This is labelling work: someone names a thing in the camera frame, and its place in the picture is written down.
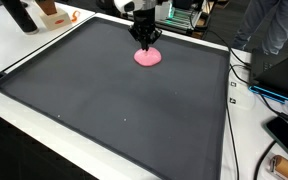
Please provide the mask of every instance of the pink play-doh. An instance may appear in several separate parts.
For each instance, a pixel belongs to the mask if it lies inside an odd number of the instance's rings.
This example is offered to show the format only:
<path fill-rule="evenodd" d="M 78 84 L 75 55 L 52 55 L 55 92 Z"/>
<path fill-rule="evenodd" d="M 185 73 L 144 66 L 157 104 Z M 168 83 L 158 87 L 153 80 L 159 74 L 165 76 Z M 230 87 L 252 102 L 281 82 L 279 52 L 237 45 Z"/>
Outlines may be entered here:
<path fill-rule="evenodd" d="M 142 66 L 154 66 L 162 60 L 162 56 L 157 49 L 150 47 L 148 51 L 142 49 L 136 51 L 134 59 Z"/>

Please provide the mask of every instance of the blue light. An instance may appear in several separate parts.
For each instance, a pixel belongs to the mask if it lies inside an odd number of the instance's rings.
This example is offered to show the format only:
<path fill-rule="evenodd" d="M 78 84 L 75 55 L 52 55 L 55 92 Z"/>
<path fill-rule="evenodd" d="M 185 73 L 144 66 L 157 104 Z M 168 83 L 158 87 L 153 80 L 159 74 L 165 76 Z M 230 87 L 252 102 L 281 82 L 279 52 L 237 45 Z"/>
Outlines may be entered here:
<path fill-rule="evenodd" d="M 255 89 L 259 89 L 259 90 L 264 91 L 264 92 L 266 92 L 266 93 L 269 93 L 269 94 L 275 95 L 275 96 L 277 96 L 277 97 L 280 97 L 280 98 L 282 98 L 282 99 L 288 100 L 288 98 L 285 97 L 285 96 L 282 96 L 282 95 L 276 94 L 276 93 L 274 93 L 274 92 L 268 91 L 268 90 L 263 89 L 263 88 L 260 88 L 260 87 L 258 87 L 258 86 L 253 86 L 253 87 L 254 87 Z M 252 90 L 251 88 L 252 88 L 252 87 L 249 87 L 249 90 L 250 90 L 251 92 L 254 92 L 254 93 L 257 93 L 257 94 L 258 94 L 257 91 Z M 284 101 L 279 100 L 279 99 L 276 99 L 276 98 L 273 98 L 273 97 L 271 97 L 271 96 L 269 96 L 269 95 L 265 95 L 265 94 L 263 94 L 263 96 L 265 96 L 265 97 L 267 97 L 267 98 L 270 98 L 270 99 L 272 99 L 272 100 L 274 100 L 274 101 L 280 102 L 280 103 L 282 103 L 282 104 L 285 103 Z"/>
<path fill-rule="evenodd" d="M 169 11 L 168 11 L 168 17 L 169 18 L 173 18 L 174 17 L 174 13 L 173 13 L 173 4 L 172 3 L 170 3 L 170 7 L 169 7 L 170 9 L 169 9 Z"/>

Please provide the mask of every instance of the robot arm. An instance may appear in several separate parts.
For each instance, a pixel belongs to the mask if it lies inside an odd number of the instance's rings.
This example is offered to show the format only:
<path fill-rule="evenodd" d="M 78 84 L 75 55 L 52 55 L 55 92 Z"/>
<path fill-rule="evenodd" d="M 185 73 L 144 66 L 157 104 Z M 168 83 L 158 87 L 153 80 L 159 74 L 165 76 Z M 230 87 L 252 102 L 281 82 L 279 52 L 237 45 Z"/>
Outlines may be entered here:
<path fill-rule="evenodd" d="M 116 8 L 122 12 L 132 12 L 134 24 L 129 32 L 136 41 L 141 43 L 143 50 L 148 50 L 148 45 L 153 44 L 162 34 L 155 27 L 155 6 L 157 0 L 114 0 Z"/>

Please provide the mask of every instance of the white table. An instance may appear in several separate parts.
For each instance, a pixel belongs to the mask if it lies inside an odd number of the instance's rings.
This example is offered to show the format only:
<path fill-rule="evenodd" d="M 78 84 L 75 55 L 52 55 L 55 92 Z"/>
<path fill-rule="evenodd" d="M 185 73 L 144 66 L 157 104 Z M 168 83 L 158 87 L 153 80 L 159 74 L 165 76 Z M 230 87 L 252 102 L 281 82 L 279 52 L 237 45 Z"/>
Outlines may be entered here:
<path fill-rule="evenodd" d="M 103 14 L 96 14 L 93 17 L 101 17 L 122 24 L 131 24 L 118 18 L 113 18 Z M 190 42 L 210 46 L 217 49 L 226 50 L 225 47 L 163 31 L 164 35 L 180 38 Z M 10 72 L 15 67 L 21 65 L 42 49 L 33 53 L 23 61 L 16 64 L 6 72 Z M 237 55 L 244 61 L 250 60 L 250 54 L 237 51 Z M 238 61 L 231 58 L 232 64 Z M 247 78 L 247 73 L 237 69 L 242 78 Z M 264 132 L 261 123 L 272 118 L 272 114 L 259 98 L 249 92 L 246 85 L 239 82 L 233 74 L 230 81 L 237 83 L 237 87 L 229 87 L 229 97 L 236 99 L 237 104 L 229 104 L 232 126 L 235 135 L 236 148 L 238 153 L 240 179 L 252 179 L 257 160 L 266 149 L 272 139 Z M 269 101 L 275 109 L 281 109 L 281 105 Z M 140 168 L 134 163 L 116 155 L 115 153 L 103 148 L 93 141 L 80 136 L 68 128 L 54 122 L 53 120 L 27 108 L 26 106 L 11 100 L 0 93 L 0 117 L 13 124 L 20 130 L 32 136 L 42 144 L 48 146 L 58 154 L 75 163 L 85 171 L 99 179 L 158 179 L 155 175 Z M 278 153 L 288 158 L 288 155 L 277 145 L 273 148 L 273 153 Z M 268 158 L 263 162 L 258 179 L 275 179 L 267 172 Z M 226 123 L 223 144 L 222 171 L 221 179 L 236 179 L 236 168 L 234 154 L 231 144 L 230 132 Z"/>
<path fill-rule="evenodd" d="M 65 10 L 70 17 L 75 10 L 78 10 L 81 14 L 77 22 L 72 23 L 72 25 L 48 31 L 39 17 L 42 10 L 32 0 L 26 0 L 25 2 L 29 4 L 26 10 L 39 28 L 39 32 L 35 35 L 25 35 L 4 6 L 0 6 L 0 71 L 95 14 L 91 11 L 57 3 L 56 6 Z"/>

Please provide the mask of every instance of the black cable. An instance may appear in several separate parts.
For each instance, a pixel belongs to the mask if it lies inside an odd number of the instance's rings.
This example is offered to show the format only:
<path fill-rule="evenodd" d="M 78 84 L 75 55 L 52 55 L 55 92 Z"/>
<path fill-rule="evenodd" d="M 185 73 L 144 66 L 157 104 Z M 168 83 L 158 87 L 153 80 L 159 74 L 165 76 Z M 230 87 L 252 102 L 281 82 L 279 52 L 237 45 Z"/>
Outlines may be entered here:
<path fill-rule="evenodd" d="M 230 132 L 231 132 L 231 139 L 232 139 L 232 144 L 233 144 L 233 151 L 234 151 L 234 157 L 235 157 L 235 166 L 236 166 L 236 176 L 237 180 L 240 179 L 240 170 L 238 167 L 238 161 L 237 161 L 237 153 L 236 153 L 236 148 L 235 148 L 235 141 L 234 141 L 234 134 L 233 134 L 233 128 L 232 128 L 232 123 L 231 123 L 231 116 L 230 116 L 230 111 L 228 108 L 228 103 L 227 103 L 227 98 L 226 98 L 226 110 L 227 110 L 227 116 L 228 116 L 228 124 L 230 127 Z"/>
<path fill-rule="evenodd" d="M 240 77 L 237 75 L 234 67 L 233 67 L 231 64 L 230 64 L 230 66 L 231 66 L 231 70 L 233 71 L 233 73 L 234 73 L 234 75 L 237 77 L 237 79 L 239 79 L 240 81 L 242 81 L 242 82 L 244 82 L 245 84 L 249 85 L 249 83 L 248 83 L 247 81 L 243 80 L 242 78 L 240 78 Z"/>
<path fill-rule="evenodd" d="M 275 145 L 275 143 L 276 143 L 275 140 L 273 142 L 271 142 L 271 144 L 266 148 L 264 153 L 261 155 L 260 159 L 257 161 L 255 171 L 254 171 L 253 180 L 257 180 L 258 171 L 260 170 L 261 164 L 262 164 L 263 160 L 265 159 L 265 157 L 267 156 L 268 152 L 270 152 L 272 147 Z"/>
<path fill-rule="evenodd" d="M 193 22 L 192 22 L 193 13 L 194 13 L 194 10 L 192 10 L 189 18 L 190 18 L 190 24 L 191 24 L 192 28 L 195 30 L 195 26 L 193 26 Z"/>
<path fill-rule="evenodd" d="M 208 30 L 209 32 L 213 33 L 215 36 L 217 36 L 226 46 L 227 48 L 229 49 L 230 52 L 232 52 L 232 54 L 235 56 L 235 58 L 240 61 L 242 64 L 244 64 L 245 66 L 250 66 L 249 63 L 246 63 L 244 61 L 242 61 L 236 54 L 235 52 L 233 51 L 233 49 L 227 44 L 227 42 L 220 36 L 218 35 L 216 32 L 212 31 L 212 30 Z"/>
<path fill-rule="evenodd" d="M 269 104 L 268 102 L 266 101 L 265 97 L 263 96 L 262 93 L 259 93 L 259 95 L 261 96 L 261 98 L 263 99 L 264 103 L 266 104 L 266 106 L 272 111 L 274 112 L 276 115 L 279 114 L 279 112 L 275 111 Z"/>
<path fill-rule="evenodd" d="M 263 97 L 263 95 L 261 95 L 261 97 L 263 98 L 265 104 L 270 107 L 270 105 L 267 103 L 266 99 Z M 274 140 L 273 142 L 271 142 L 271 144 L 267 147 L 267 149 L 264 151 L 264 153 L 262 154 L 262 156 L 260 157 L 260 159 L 258 160 L 257 164 L 256 164 L 256 167 L 255 167 L 255 171 L 254 171 L 254 180 L 257 180 L 257 177 L 258 177 L 258 172 L 259 172 L 259 169 L 260 169 L 260 166 L 263 162 L 263 160 L 265 159 L 265 157 L 267 156 L 268 152 L 272 149 L 272 147 L 275 145 L 276 141 Z"/>
<path fill-rule="evenodd" d="M 234 64 L 234 65 L 232 65 L 232 67 L 241 67 L 241 68 L 246 69 L 246 70 L 248 70 L 248 71 L 251 70 L 250 67 L 248 67 L 248 66 L 244 66 L 244 65 L 240 65 L 240 64 Z"/>
<path fill-rule="evenodd" d="M 229 75 L 230 75 L 230 71 L 232 68 L 234 68 L 234 66 L 230 65 L 230 69 L 227 73 L 227 81 L 229 81 Z M 227 111 L 227 116 L 228 116 L 228 123 L 229 123 L 229 127 L 230 127 L 230 132 L 231 132 L 231 139 L 232 139 L 232 146 L 233 146 L 233 151 L 234 151 L 234 157 L 235 157 L 235 166 L 236 166 L 236 179 L 239 180 L 240 179 L 240 170 L 239 170 L 239 166 L 238 166 L 238 160 L 237 160 L 237 152 L 236 152 L 236 147 L 235 147 L 235 140 L 234 140 L 234 133 L 233 133 L 233 128 L 232 128 L 232 122 L 231 122 L 231 115 L 230 115 L 230 111 L 229 111 L 229 108 L 228 108 L 228 102 L 227 102 L 227 99 L 228 99 L 228 87 L 226 88 L 226 91 L 225 91 L 225 105 L 226 105 L 226 111 Z"/>
<path fill-rule="evenodd" d="M 285 121 L 288 122 L 288 115 L 287 115 L 287 114 L 282 113 L 282 112 L 278 112 L 278 111 L 274 110 L 274 109 L 268 104 L 268 102 L 267 102 L 267 100 L 265 99 L 265 97 L 263 96 L 263 94 L 260 93 L 260 92 L 258 92 L 258 93 L 259 93 L 259 95 L 261 96 L 261 98 L 263 99 L 263 101 L 264 101 L 264 103 L 266 104 L 266 106 L 267 106 L 272 112 L 274 112 L 278 117 L 280 117 L 280 118 L 282 118 L 282 119 L 284 119 Z"/>

